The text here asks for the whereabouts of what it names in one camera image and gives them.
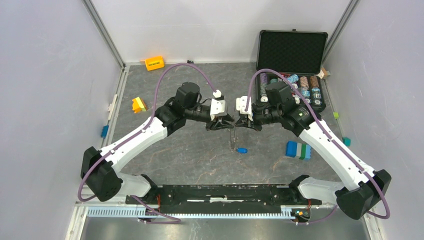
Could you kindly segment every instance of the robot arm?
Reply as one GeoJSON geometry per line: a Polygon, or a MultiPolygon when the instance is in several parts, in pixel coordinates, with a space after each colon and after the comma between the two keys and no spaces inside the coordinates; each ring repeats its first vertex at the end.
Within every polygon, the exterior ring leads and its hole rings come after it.
{"type": "Polygon", "coordinates": [[[213,95],[215,98],[211,99],[210,106],[201,104],[199,86],[192,82],[183,83],[177,89],[175,97],[171,97],[156,110],[154,119],[146,130],[143,128],[150,118],[123,138],[100,150],[88,148],[83,156],[81,178],[95,162],[105,156],[86,180],[95,196],[102,202],[118,193],[143,197],[151,188],[149,180],[143,176],[121,173],[131,159],[185,126],[187,119],[206,123],[208,131],[233,128],[229,122],[234,119],[227,114],[224,96],[219,90],[213,95]]]}
{"type": "Polygon", "coordinates": [[[240,113],[240,118],[235,126],[260,131],[262,125],[280,123],[283,128],[292,131],[297,137],[311,145],[341,180],[341,182],[332,182],[302,175],[290,184],[290,187],[299,193],[299,197],[337,204],[353,219],[359,219],[380,201],[377,190],[364,173],[368,173],[385,194],[391,176],[384,169],[375,171],[353,154],[334,135],[321,116],[315,113],[330,137],[325,135],[308,108],[304,104],[296,105],[290,87],[284,82],[269,84],[265,90],[268,103],[262,105],[254,103],[247,111],[245,111],[247,96],[236,100],[236,109],[240,113]],[[350,154],[364,170],[361,171],[336,144],[350,154]]]}

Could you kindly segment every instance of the blue and green block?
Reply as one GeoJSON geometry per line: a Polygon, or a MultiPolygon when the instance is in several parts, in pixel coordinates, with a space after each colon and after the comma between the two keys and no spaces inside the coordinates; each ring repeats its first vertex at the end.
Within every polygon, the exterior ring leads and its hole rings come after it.
{"type": "Polygon", "coordinates": [[[311,159],[311,146],[295,141],[288,141],[285,148],[285,155],[291,158],[308,161],[311,159]]]}

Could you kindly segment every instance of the white wall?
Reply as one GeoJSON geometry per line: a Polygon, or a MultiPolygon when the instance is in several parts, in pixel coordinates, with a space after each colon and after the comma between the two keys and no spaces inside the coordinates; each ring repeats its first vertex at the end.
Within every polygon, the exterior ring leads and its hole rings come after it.
{"type": "Polygon", "coordinates": [[[390,240],[424,237],[423,26],[421,0],[361,1],[324,64],[351,149],[392,176],[390,240]]]}
{"type": "Polygon", "coordinates": [[[0,32],[0,239],[61,240],[120,68],[80,0],[3,0],[0,32]]]}
{"type": "Polygon", "coordinates": [[[92,0],[123,60],[255,61],[260,30],[331,34],[349,0],[92,0]]]}

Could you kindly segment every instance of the orange block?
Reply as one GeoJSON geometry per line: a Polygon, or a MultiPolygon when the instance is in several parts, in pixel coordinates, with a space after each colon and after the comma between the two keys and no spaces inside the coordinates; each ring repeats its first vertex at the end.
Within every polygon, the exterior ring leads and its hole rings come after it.
{"type": "Polygon", "coordinates": [[[143,99],[141,99],[140,97],[136,97],[132,100],[132,110],[136,114],[139,112],[146,112],[148,108],[143,99]]]}
{"type": "Polygon", "coordinates": [[[144,60],[147,71],[152,71],[155,69],[160,69],[165,67],[164,58],[162,56],[155,56],[144,60]]]}

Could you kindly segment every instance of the open black case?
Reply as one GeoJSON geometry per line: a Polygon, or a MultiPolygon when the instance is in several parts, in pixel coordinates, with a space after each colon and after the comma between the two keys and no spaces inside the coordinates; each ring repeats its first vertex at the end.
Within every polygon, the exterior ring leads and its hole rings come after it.
{"type": "MultiPolygon", "coordinates": [[[[307,77],[308,85],[312,86],[311,76],[320,73],[321,70],[327,37],[326,32],[300,32],[295,29],[292,31],[262,30],[259,33],[256,70],[272,69],[286,78],[294,74],[299,78],[307,77]]],[[[273,79],[278,77],[275,74],[266,73],[266,84],[270,84],[273,79]]],[[[314,95],[312,89],[309,89],[309,99],[312,108],[320,113],[326,108],[326,103],[322,94],[321,81],[318,77],[317,79],[319,91],[315,89],[314,95]]],[[[256,104],[261,104],[260,74],[256,78],[256,104]]]]}

